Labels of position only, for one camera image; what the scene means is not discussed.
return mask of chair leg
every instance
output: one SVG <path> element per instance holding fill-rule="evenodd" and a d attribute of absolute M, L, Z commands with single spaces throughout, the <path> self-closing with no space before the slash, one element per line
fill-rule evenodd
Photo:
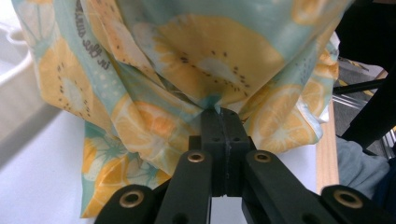
<path fill-rule="evenodd" d="M 396 64 L 393 65 L 381 88 L 352 120 L 342 138 L 355 141 L 363 148 L 367 148 L 394 126 L 396 126 Z"/>

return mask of patterned cloth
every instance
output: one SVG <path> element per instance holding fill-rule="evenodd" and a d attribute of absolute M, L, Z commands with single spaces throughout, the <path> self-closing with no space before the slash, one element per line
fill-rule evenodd
<path fill-rule="evenodd" d="M 13 4 L 42 97 L 86 120 L 83 217 L 125 185 L 168 179 L 206 108 L 237 112 L 275 153 L 322 136 L 348 1 Z"/>

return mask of fruit print fabric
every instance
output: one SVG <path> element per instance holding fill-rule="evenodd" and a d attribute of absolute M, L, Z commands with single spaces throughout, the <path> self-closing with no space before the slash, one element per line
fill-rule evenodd
<path fill-rule="evenodd" d="M 316 143 L 349 2 L 13 4 L 43 98 L 86 120 L 81 215 L 94 217 L 115 190 L 168 179 L 206 108 L 237 112 L 258 148 Z"/>

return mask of gray cloth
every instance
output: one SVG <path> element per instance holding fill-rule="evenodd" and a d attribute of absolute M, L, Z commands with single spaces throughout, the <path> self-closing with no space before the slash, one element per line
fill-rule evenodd
<path fill-rule="evenodd" d="M 371 199 L 376 185 L 389 171 L 387 159 L 368 156 L 359 144 L 339 137 L 337 157 L 340 184 L 356 189 Z"/>

